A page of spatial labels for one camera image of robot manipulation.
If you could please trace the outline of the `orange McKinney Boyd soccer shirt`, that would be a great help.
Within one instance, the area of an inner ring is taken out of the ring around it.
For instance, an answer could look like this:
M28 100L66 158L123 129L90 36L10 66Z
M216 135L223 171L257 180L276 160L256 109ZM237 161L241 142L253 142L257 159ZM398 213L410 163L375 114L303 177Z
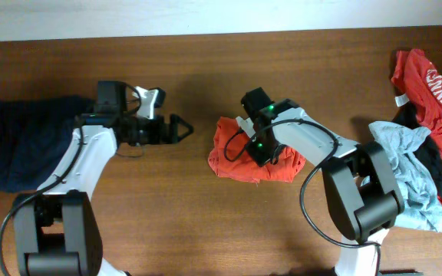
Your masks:
M247 152L231 163L225 158L223 150L229 138L238 129L236 120L228 117L220 117L216 123L214 147L209 153L207 162L218 177L254 183L259 183L261 180L292 182L303 169L306 159L288 147L282 150L279 161L275 165L267 163L264 166L258 166Z

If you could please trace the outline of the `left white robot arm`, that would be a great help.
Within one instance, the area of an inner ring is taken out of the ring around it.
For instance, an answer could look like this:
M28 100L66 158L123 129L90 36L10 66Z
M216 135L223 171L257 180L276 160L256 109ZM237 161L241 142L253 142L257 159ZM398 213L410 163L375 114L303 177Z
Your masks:
M32 194L19 195L5 218L14 225L19 274L125 274L103 256L91 199L120 144L174 144L193 134L193 126L176 114L166 122L155 113L165 96L159 87L98 83L97 102L78 117L54 172Z

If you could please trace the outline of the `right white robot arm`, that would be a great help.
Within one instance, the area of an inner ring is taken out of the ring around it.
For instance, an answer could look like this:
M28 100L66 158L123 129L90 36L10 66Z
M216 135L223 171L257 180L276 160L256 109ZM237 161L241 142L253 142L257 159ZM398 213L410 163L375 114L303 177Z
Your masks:
M276 164L286 148L314 165L300 188L301 205L312 177L322 174L328 212L342 239L317 233L341 249L335 274L378 275L381 243L404 211L404 197L383 146L339 136L294 101L275 102L261 87L246 93L241 104L248 117L237 123L249 137L241 151L258 166Z

